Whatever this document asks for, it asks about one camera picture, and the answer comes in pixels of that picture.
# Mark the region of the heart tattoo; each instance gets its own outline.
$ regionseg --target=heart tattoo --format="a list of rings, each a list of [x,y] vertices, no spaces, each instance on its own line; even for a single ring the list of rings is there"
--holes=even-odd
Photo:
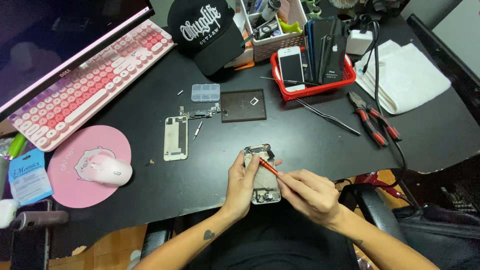
[[[215,233],[210,230],[206,230],[204,234],[204,240],[212,239],[215,236]]]

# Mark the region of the pink mouse pad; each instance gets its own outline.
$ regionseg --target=pink mouse pad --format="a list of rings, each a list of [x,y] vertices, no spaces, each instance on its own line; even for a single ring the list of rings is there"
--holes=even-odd
[[[118,187],[91,181],[85,168],[96,155],[105,155],[130,163],[132,152],[127,138],[119,130],[96,125],[75,132],[57,148],[48,166],[53,198],[64,206],[84,208],[95,205]]]

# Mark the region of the white towel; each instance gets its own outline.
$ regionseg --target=white towel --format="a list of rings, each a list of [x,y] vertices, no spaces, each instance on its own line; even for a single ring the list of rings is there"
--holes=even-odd
[[[370,96],[375,95],[375,52],[367,73],[361,71],[368,54],[355,63],[355,80]],[[378,46],[380,105],[390,114],[414,109],[445,92],[450,81],[413,44],[399,46],[389,40]]]

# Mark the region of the pink keyboard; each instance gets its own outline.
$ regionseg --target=pink keyboard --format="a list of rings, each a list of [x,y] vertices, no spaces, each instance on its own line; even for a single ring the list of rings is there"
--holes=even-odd
[[[146,20],[10,116],[40,150],[55,149],[166,54],[172,36]]]

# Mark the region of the pliers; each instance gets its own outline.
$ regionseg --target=pliers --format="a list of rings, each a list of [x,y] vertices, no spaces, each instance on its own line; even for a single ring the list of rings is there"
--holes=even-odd
[[[363,101],[359,95],[357,95],[355,92],[350,91],[347,93],[347,96],[350,102],[355,107],[355,113],[360,116],[363,122],[363,126],[367,129],[367,131],[370,133],[370,135],[374,138],[374,140],[379,145],[383,147],[387,147],[388,141],[385,140],[382,134],[380,134],[374,128],[374,126],[372,125],[372,122],[370,122],[370,118],[368,117],[368,114],[376,118],[377,121],[382,126],[385,127],[385,129],[387,130],[388,134],[390,135],[390,137],[394,142],[399,142],[402,140],[396,128],[392,127],[390,122],[383,115],[381,115],[377,110],[375,110],[370,104],[367,106],[365,101]]]

